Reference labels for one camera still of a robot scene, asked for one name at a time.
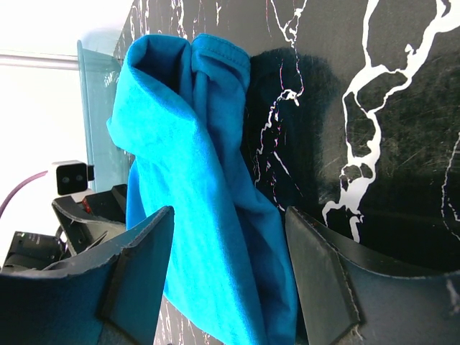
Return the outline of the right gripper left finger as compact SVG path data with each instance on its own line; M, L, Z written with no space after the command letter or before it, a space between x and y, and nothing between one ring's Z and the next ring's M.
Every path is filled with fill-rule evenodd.
M173 231L165 206L45 270L1 274L1 343L153 344Z

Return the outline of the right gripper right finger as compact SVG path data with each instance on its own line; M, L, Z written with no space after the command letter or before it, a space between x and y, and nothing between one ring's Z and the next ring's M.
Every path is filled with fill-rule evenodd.
M380 254L296 208L285 233L309 344L457 344L459 273Z

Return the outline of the blue t-shirt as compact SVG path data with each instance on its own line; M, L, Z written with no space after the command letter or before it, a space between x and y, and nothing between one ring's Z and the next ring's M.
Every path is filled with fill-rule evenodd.
M168 301L224 344L293 344L282 220L240 151L249 82L248 54L224 39L145 35L124 58L107 127L134 156L127 226L174 209Z

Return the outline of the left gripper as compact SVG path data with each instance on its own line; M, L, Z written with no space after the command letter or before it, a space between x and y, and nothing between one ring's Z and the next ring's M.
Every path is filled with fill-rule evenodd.
M55 235L17 231L2 272L43 270L74 257L126 231L127 185L85 195L81 201L64 196L52 202L59 227Z

